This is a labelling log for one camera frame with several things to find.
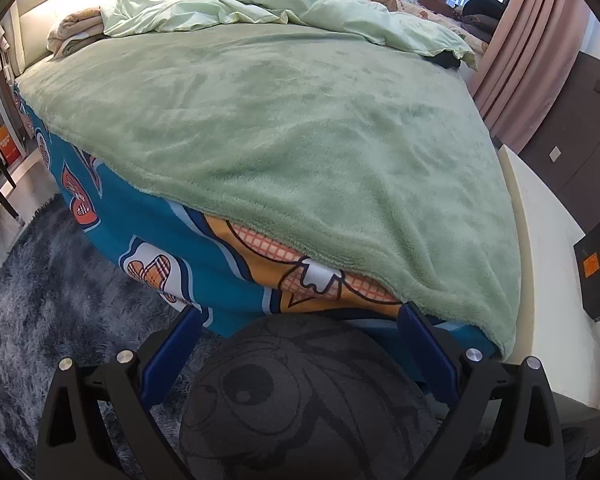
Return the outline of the grey shaggy rug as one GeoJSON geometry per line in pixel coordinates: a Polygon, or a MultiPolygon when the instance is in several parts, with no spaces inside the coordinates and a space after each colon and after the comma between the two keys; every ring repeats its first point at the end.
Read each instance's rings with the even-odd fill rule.
{"type": "Polygon", "coordinates": [[[61,196],[40,208],[0,269],[0,448],[34,471],[38,425],[59,361],[136,350],[178,312],[107,260],[61,196]]]}

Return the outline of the dark wood wall panel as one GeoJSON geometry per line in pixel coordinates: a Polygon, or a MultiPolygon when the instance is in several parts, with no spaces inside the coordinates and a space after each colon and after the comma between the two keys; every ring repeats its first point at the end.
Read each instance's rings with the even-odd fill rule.
{"type": "Polygon", "coordinates": [[[600,223],[600,60],[579,53],[538,131],[520,152],[579,223],[600,223]],[[550,151],[562,154],[552,162],[550,151]]]}

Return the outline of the white bedside table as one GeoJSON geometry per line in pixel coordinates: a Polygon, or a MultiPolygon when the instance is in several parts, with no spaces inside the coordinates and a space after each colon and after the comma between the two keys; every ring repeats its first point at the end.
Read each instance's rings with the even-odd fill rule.
{"type": "Polygon", "coordinates": [[[507,146],[498,150],[512,198],[521,300],[512,364],[538,358],[562,422],[600,416],[600,320],[585,313],[573,246],[584,232],[545,183],[507,146]]]}

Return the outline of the floral window seat quilt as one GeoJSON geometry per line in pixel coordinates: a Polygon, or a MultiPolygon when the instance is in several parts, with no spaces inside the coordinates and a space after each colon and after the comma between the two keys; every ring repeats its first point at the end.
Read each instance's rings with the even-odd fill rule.
{"type": "Polygon", "coordinates": [[[423,20],[432,21],[437,23],[452,32],[455,32],[460,38],[462,38],[466,44],[475,52],[478,56],[483,56],[486,53],[488,44],[474,36],[464,27],[452,20],[452,18],[446,18],[441,14],[437,14],[433,10],[429,10],[426,6],[422,6],[416,0],[370,0],[377,2],[385,6],[391,12],[401,12],[406,14],[412,14],[423,20]]]}

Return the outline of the white wall socket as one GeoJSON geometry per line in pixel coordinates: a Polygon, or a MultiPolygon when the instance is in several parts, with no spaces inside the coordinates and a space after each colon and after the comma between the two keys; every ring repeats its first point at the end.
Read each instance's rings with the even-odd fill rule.
{"type": "Polygon", "coordinates": [[[556,162],[556,160],[560,157],[560,155],[562,154],[562,152],[560,151],[560,149],[558,148],[558,146],[555,146],[551,151],[550,151],[550,160],[552,162],[556,162]]]}

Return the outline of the bed with green blanket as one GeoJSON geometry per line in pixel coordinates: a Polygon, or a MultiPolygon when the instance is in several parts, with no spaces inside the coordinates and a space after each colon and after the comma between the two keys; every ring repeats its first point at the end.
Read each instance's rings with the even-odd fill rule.
{"type": "Polygon", "coordinates": [[[464,65],[236,23],[105,34],[14,90],[94,245],[215,333],[332,309],[374,330],[413,301],[506,358],[518,236],[464,65]]]}

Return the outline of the pale green duvet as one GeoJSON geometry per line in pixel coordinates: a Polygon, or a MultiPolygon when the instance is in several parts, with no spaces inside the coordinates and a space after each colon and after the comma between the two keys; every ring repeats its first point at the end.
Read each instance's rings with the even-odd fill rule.
{"type": "Polygon", "coordinates": [[[104,33],[114,38],[236,23],[295,24],[425,58],[450,52],[473,70],[478,67],[474,49],[456,32],[370,0],[100,0],[99,6],[104,33]]]}

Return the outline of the folded beige towel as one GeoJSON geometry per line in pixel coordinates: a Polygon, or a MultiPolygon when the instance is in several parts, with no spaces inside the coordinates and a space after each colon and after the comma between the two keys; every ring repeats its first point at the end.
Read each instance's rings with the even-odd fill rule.
{"type": "Polygon", "coordinates": [[[87,8],[65,16],[47,35],[46,48],[55,58],[66,58],[105,38],[102,12],[87,8]]]}

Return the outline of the pink curtain right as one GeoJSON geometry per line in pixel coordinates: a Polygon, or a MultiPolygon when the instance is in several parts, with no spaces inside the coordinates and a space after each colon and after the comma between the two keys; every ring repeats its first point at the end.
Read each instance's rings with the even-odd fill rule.
{"type": "Polygon", "coordinates": [[[554,105],[589,19],[584,0],[509,0],[469,92],[512,151],[524,149],[554,105]]]}

